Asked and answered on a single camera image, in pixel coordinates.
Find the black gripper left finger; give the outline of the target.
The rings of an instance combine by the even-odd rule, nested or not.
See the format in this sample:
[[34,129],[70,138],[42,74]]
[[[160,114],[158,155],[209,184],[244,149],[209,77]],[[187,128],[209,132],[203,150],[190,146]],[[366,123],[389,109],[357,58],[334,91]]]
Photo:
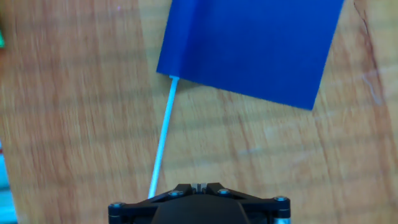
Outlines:
[[139,203],[113,202],[108,206],[108,223],[134,223],[137,217],[153,217],[157,209],[173,199],[198,193],[199,184],[178,184],[176,188]]

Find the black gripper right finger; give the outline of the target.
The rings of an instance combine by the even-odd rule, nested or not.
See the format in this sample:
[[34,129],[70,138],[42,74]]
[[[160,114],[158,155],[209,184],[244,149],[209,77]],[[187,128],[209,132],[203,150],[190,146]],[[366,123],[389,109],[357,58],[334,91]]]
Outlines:
[[227,189],[220,183],[198,184],[198,193],[233,199],[242,205],[251,223],[291,224],[290,199],[286,196],[259,198]]

